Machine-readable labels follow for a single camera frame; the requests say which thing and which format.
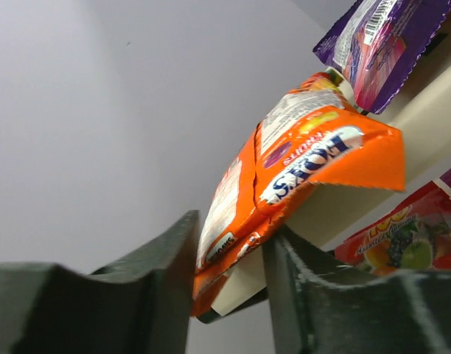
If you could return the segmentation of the red fruit candy bag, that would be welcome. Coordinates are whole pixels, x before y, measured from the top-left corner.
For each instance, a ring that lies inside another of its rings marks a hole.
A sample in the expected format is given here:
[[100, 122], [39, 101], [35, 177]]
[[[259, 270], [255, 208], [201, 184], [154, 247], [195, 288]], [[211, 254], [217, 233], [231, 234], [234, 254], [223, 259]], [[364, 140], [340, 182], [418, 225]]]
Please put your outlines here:
[[404, 268], [451, 271], [451, 198], [430, 182], [345, 240], [334, 255], [377, 276]]

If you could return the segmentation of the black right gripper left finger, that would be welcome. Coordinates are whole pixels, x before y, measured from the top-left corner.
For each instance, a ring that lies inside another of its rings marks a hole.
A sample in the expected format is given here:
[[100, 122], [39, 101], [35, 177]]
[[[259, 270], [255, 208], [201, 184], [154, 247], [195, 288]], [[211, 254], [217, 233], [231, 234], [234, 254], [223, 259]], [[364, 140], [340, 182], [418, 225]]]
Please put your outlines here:
[[91, 274], [0, 263], [0, 353], [184, 353], [199, 214]]

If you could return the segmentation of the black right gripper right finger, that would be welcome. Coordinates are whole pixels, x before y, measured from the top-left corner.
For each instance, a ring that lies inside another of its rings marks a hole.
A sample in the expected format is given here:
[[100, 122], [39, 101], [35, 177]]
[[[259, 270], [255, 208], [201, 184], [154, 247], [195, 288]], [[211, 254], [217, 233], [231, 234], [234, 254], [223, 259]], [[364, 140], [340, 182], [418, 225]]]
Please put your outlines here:
[[278, 353], [451, 353], [451, 271], [385, 277], [282, 227], [264, 244]]

